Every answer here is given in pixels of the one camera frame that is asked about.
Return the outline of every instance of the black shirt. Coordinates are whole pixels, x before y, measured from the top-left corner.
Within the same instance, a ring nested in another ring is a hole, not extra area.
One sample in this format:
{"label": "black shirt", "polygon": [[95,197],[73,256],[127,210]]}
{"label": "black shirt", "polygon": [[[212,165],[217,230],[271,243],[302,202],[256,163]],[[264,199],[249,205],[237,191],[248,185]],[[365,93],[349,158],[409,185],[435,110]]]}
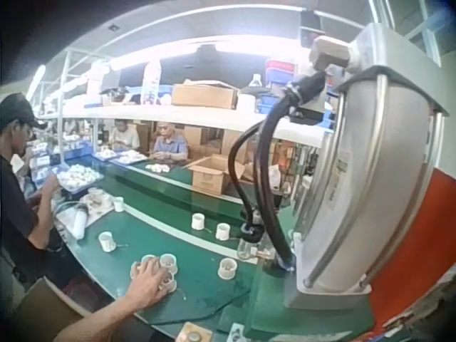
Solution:
{"label": "black shirt", "polygon": [[28,276],[40,276],[46,262],[46,251],[35,248],[28,239],[38,224],[38,216],[28,205],[11,164],[0,156],[0,235],[1,244]]}

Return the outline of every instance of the man wearing black cap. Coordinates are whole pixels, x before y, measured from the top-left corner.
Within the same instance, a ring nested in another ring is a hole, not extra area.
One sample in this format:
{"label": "man wearing black cap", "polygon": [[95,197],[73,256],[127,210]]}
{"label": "man wearing black cap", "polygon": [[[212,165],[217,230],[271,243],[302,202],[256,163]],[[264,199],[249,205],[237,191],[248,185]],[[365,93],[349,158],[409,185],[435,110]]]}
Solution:
{"label": "man wearing black cap", "polygon": [[[27,202],[11,167],[14,154],[22,156],[32,128],[43,129],[23,94],[11,94],[0,103],[1,243],[28,280],[42,276],[52,228],[51,198],[58,180],[51,175]],[[32,205],[38,205],[35,212]]]}

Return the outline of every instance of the orange panel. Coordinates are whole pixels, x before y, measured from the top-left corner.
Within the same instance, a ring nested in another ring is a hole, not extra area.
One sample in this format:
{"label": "orange panel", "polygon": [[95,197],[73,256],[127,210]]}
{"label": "orange panel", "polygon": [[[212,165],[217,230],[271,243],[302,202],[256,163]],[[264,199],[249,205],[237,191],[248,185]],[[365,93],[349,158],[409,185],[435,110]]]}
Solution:
{"label": "orange panel", "polygon": [[400,248],[372,282],[375,332],[423,296],[456,262],[456,180],[435,169]]}

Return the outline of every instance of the blue shirt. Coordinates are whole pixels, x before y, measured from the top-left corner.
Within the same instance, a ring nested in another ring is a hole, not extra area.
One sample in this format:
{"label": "blue shirt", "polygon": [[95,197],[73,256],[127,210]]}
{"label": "blue shirt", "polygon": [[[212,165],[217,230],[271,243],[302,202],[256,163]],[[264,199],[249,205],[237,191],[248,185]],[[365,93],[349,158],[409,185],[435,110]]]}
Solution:
{"label": "blue shirt", "polygon": [[188,153],[187,141],[181,135],[172,136],[169,142],[164,137],[158,137],[154,152]]}

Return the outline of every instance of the green machine base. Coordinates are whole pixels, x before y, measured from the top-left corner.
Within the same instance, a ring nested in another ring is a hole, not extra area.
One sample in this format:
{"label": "green machine base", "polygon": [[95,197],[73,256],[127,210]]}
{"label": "green machine base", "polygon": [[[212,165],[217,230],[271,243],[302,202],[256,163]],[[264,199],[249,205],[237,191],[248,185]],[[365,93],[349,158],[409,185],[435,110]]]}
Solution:
{"label": "green machine base", "polygon": [[351,341],[375,321],[368,298],[346,310],[303,310],[284,306],[285,274],[256,268],[244,336],[260,341]]}

